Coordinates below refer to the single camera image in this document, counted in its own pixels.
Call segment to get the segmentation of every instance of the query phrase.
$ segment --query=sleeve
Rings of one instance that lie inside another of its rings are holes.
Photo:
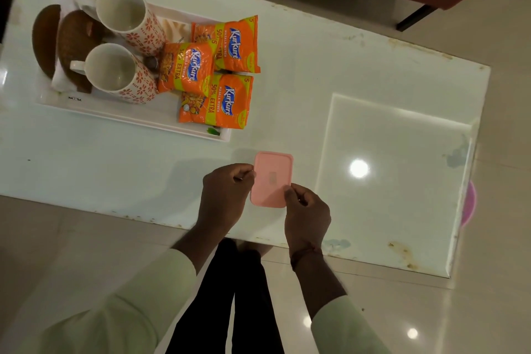
[[[49,327],[16,353],[121,354],[134,347],[152,354],[195,282],[192,262],[169,249],[98,307]]]
[[[312,334],[320,354],[390,354],[346,295],[317,312]]]

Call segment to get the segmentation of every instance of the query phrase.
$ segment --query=kurkure packet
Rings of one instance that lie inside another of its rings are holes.
[[[258,67],[258,16],[239,22],[217,24],[192,23],[192,39],[205,42],[221,40],[216,51],[216,69],[260,73]]]
[[[158,92],[178,89],[207,96],[214,73],[218,40],[203,43],[168,43],[160,60]]]
[[[212,76],[209,97],[182,94],[179,122],[243,129],[249,116],[252,91],[252,76],[216,73]]]

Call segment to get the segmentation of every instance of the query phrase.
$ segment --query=wooden coaster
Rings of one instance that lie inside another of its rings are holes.
[[[107,29],[82,10],[72,11],[61,22],[57,34],[57,54],[65,75],[77,91],[90,94],[92,84],[87,76],[70,70],[73,60],[85,61],[87,55],[101,44]]]
[[[31,43],[37,63],[50,79],[55,73],[57,27],[60,17],[61,6],[59,4],[46,6],[37,15],[31,32]]]

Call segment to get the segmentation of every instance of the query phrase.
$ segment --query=table top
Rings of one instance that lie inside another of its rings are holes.
[[[202,177],[260,150],[330,205],[329,255],[448,277],[490,69],[265,0],[148,0],[259,16],[248,126],[218,143],[36,104],[15,0],[0,60],[0,194],[188,229]],[[286,247],[285,210],[246,204],[234,238]]]

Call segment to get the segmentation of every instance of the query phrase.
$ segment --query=tile floor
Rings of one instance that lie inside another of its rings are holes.
[[[389,26],[391,16],[407,15],[414,3],[393,0],[366,14],[371,0],[272,1],[492,66],[473,170],[479,204],[462,230],[452,280],[335,258],[330,264],[393,353],[530,352],[531,0],[465,0],[402,34]],[[89,308],[181,234],[0,197],[0,353]],[[286,352],[315,353],[287,252],[275,248],[263,263]]]

